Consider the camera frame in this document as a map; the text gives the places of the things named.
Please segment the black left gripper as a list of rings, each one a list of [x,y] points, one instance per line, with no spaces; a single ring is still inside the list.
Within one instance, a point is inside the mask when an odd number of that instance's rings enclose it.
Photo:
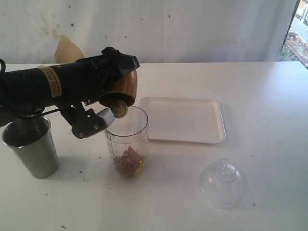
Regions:
[[[106,129],[105,120],[93,109],[85,111],[82,102],[96,102],[108,87],[111,70],[127,75],[140,67],[136,56],[106,47],[102,56],[82,58],[60,67],[62,95],[60,112],[78,139],[88,138]]]

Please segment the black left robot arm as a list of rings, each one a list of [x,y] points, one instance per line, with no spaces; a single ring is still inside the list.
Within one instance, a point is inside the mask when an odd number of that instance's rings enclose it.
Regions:
[[[101,55],[79,59],[69,64],[6,71],[0,63],[0,124],[35,119],[55,107],[70,124],[79,139],[106,129],[111,121],[102,113],[86,110],[86,105],[100,103],[107,108],[130,107],[137,93],[135,56],[106,47]]]

